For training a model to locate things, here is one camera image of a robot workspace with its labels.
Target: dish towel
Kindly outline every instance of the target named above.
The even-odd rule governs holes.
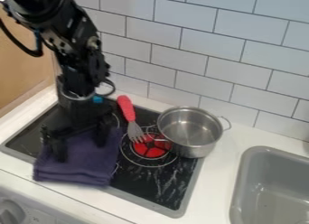
[[[112,128],[105,146],[97,148],[92,133],[86,132],[67,140],[68,160],[59,163],[51,149],[43,146],[33,168],[39,182],[75,182],[107,186],[115,171],[122,129]]]

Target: red burner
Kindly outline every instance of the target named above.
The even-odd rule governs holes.
[[[161,135],[149,134],[155,139],[164,139]],[[134,149],[136,152],[148,158],[157,158],[165,155],[171,149],[171,143],[165,141],[154,141],[150,136],[146,135],[146,140],[143,143],[135,143]]]

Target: fork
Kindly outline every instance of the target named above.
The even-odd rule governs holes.
[[[127,135],[132,142],[142,143],[145,138],[145,134],[142,128],[136,123],[136,112],[129,97],[122,95],[117,98],[117,103],[128,122]]]

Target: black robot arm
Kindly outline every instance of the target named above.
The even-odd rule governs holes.
[[[74,0],[1,1],[9,16],[34,32],[37,50],[29,54],[42,55],[40,42],[55,52],[62,70],[60,91],[67,98],[88,98],[101,82],[110,83],[97,28]]]
[[[7,14],[33,31],[36,50],[29,50],[15,38],[0,18],[0,28],[19,48],[33,57],[42,56],[42,44],[55,52],[61,66],[56,79],[59,106],[42,128],[42,140],[55,157],[67,159],[66,140],[85,131],[103,146],[110,129],[112,107],[98,103],[95,88],[107,83],[109,65],[101,53],[96,26],[74,0],[0,0]]]

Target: metal sink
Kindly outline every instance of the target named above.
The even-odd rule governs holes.
[[[309,159],[258,146],[239,167],[231,224],[308,224]]]

